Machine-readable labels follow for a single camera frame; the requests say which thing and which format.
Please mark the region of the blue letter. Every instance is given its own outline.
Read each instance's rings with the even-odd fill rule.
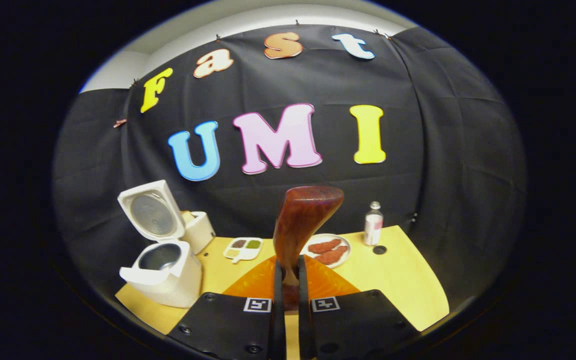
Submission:
[[[354,55],[355,57],[358,57],[361,59],[368,59],[368,60],[373,59],[375,57],[375,54],[373,54],[370,51],[363,50],[363,48],[361,46],[359,46],[359,44],[366,45],[366,41],[363,41],[360,38],[355,38],[351,34],[333,35],[332,39],[341,41],[343,48],[345,48],[345,50],[348,53],[350,53],[351,55]]]
[[[180,131],[168,138],[168,145],[172,147],[174,163],[181,176],[192,182],[201,182],[217,174],[221,163],[217,140],[215,139],[217,126],[217,121],[206,121],[194,128],[194,133],[201,137],[201,145],[203,145],[203,152],[206,156],[206,162],[202,166],[196,166],[190,158],[190,150],[188,148],[189,132]]]

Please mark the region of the plate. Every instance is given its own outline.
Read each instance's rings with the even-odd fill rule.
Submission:
[[[341,243],[338,244],[337,246],[335,246],[333,248],[333,250],[340,247],[340,246],[347,246],[348,247],[348,249],[345,251],[345,253],[343,253],[343,255],[341,255],[341,258],[338,260],[338,262],[333,262],[330,265],[326,265],[329,269],[334,269],[334,268],[338,267],[339,265],[342,265],[350,257],[350,251],[353,249],[352,246],[350,246],[350,243],[348,242],[348,240],[341,237],[340,235],[335,235],[335,234],[316,234],[316,235],[313,235],[306,242],[306,244],[303,246],[303,249],[301,249],[301,252],[299,254],[300,255],[308,255],[314,259],[315,257],[319,256],[319,254],[308,251],[308,247],[313,245],[313,244],[329,242],[330,240],[333,240],[333,239],[341,240]]]

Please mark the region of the yellow table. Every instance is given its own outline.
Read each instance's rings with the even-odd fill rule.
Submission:
[[[363,235],[363,232],[341,234],[352,250],[346,262],[333,271],[362,292],[381,290],[419,331],[448,315],[448,299],[437,276],[399,226],[381,230],[379,245],[388,249],[382,255],[376,255],[371,246],[362,243]],[[272,239],[265,239],[256,258],[233,264],[223,255],[231,240],[231,237],[215,237],[197,254],[203,265],[202,293],[222,293],[254,266],[275,255]],[[188,311],[155,303],[129,284],[124,285],[115,296],[135,316],[163,334],[173,330]],[[285,323],[287,358],[298,359],[298,316],[286,315]]]

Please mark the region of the letter m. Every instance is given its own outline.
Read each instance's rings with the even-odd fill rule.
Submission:
[[[290,156],[286,164],[290,167],[313,167],[322,163],[322,155],[315,150],[311,115],[315,107],[311,104],[293,104],[286,107],[274,131],[257,112],[248,112],[236,117],[232,124],[241,130],[246,163],[242,170],[246,174],[260,174],[268,165],[261,160],[263,151],[275,169],[284,161],[286,146]]]

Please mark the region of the black fabric backdrop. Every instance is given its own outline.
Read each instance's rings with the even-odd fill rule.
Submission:
[[[264,39],[279,32],[297,32],[303,52],[267,59]],[[341,33],[366,41],[364,48],[375,59],[346,52],[331,38]],[[222,48],[234,64],[195,79],[197,59]],[[166,68],[173,74],[158,104],[141,114],[144,82]],[[283,109],[295,103],[315,108],[311,127],[322,164],[291,168],[284,161],[279,169],[243,173],[242,137],[233,119],[258,112],[276,130]],[[353,160],[357,121],[349,108],[363,104],[384,111],[386,161],[380,164]],[[128,123],[114,129],[125,105]],[[193,130],[205,121],[219,125],[221,165],[215,176],[192,182],[178,173],[167,139],[190,132],[192,160],[203,164]],[[124,284],[119,268],[131,265],[149,244],[117,203],[125,189],[165,179],[180,208],[208,212],[217,235],[271,237],[287,189],[318,183],[340,187],[345,201],[320,232],[361,231],[368,204],[379,201],[384,226],[397,224],[407,232],[453,310],[503,268],[521,225],[525,168],[519,133],[502,97],[427,30],[413,28],[386,39],[345,27],[285,25],[194,48],[143,76],[131,91],[80,94],[57,144],[53,194],[73,261],[112,299]]]

